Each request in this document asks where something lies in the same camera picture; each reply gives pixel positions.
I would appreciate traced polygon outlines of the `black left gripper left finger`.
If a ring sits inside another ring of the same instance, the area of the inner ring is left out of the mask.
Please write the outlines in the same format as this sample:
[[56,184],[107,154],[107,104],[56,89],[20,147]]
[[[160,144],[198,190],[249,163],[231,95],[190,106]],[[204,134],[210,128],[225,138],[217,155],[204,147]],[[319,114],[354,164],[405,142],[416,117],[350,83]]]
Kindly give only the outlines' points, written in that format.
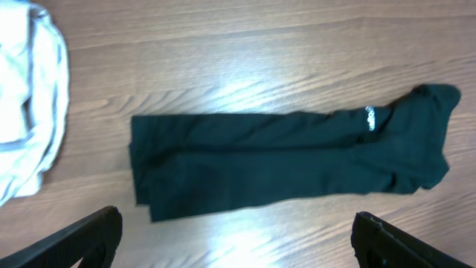
[[1,266],[110,268],[122,234],[122,215],[109,205],[2,258]]

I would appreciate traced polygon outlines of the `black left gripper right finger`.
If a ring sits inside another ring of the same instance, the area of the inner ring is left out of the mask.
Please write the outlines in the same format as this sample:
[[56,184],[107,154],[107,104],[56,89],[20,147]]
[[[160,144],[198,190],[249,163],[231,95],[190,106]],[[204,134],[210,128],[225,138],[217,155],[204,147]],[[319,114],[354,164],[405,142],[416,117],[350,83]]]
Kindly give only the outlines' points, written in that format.
[[350,239],[361,268],[471,268],[366,211],[356,214]]

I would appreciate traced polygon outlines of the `black t-shirt with logo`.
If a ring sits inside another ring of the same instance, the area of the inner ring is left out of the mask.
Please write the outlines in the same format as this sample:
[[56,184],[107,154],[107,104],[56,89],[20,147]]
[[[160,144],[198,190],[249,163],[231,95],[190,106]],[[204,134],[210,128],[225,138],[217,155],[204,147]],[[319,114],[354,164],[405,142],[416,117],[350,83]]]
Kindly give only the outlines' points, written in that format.
[[174,220],[332,194],[412,194],[448,172],[460,90],[423,84],[387,106],[331,114],[136,115],[137,203]]

